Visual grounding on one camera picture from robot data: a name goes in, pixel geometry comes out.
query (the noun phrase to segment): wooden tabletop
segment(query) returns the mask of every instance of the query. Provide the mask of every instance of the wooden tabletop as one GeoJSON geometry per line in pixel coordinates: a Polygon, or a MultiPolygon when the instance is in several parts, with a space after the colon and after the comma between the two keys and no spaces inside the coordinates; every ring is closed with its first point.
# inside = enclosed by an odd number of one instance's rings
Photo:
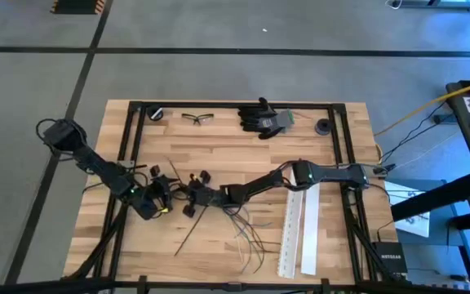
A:
{"type": "MultiPolygon", "coordinates": [[[[107,160],[117,158],[128,103],[129,100],[109,100],[106,106],[95,150],[107,160]]],[[[366,104],[347,103],[346,108],[357,162],[377,163],[366,104]]],[[[270,140],[259,140],[256,133],[242,131],[236,109],[164,109],[161,121],[145,120],[138,164],[157,164],[164,174],[175,177],[166,159],[168,157],[186,183],[190,173],[198,175],[201,170],[207,170],[211,174],[210,187],[214,189],[219,185],[244,184],[287,160],[302,158],[317,164],[334,164],[331,137],[320,136],[313,128],[318,119],[327,118],[327,111],[293,109],[293,114],[295,125],[287,133],[270,140]],[[198,126],[181,118],[182,113],[213,113],[215,118],[198,126]]],[[[136,118],[132,123],[130,142],[133,141],[136,118]]],[[[337,127],[346,162],[341,124],[337,123],[337,127]]],[[[140,171],[149,173],[148,169],[140,171]]],[[[89,176],[86,185],[99,181],[96,176],[89,176]]],[[[371,182],[384,186],[380,180],[371,182]]],[[[237,232],[221,209],[210,207],[206,210],[177,256],[174,256],[177,248],[203,207],[197,207],[194,218],[190,219],[182,213],[185,202],[175,200],[173,212],[148,221],[130,209],[117,280],[136,281],[140,275],[146,275],[152,282],[317,284],[321,278],[328,278],[330,284],[354,284],[339,185],[330,183],[321,184],[317,276],[300,273],[302,233],[295,278],[277,275],[286,196],[286,189],[271,189],[254,196],[244,206],[251,224],[268,224],[255,228],[267,251],[264,264],[256,273],[259,261],[255,254],[242,272],[249,258],[249,247],[242,236],[235,238],[237,232]]],[[[109,190],[104,186],[89,189],[83,195],[64,274],[72,273],[98,243],[108,200],[109,190]]],[[[382,190],[371,187],[364,191],[363,200],[370,236],[375,240],[376,230],[392,221],[388,197],[382,190]]],[[[383,228],[380,235],[383,241],[397,241],[394,224],[383,228]]],[[[360,247],[358,252],[359,256],[363,253],[360,247]]],[[[109,253],[108,249],[104,274],[109,267],[109,253]]]]}

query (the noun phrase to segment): gray glove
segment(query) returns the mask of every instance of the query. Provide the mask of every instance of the gray glove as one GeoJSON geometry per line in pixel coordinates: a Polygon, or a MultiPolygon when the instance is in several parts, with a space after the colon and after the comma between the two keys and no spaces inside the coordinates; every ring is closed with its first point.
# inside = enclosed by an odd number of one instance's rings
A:
{"type": "Polygon", "coordinates": [[[295,123],[290,110],[275,112],[268,102],[259,98],[257,106],[241,106],[238,115],[241,117],[243,131],[259,132],[259,139],[269,139],[279,132],[285,132],[295,123]]]}

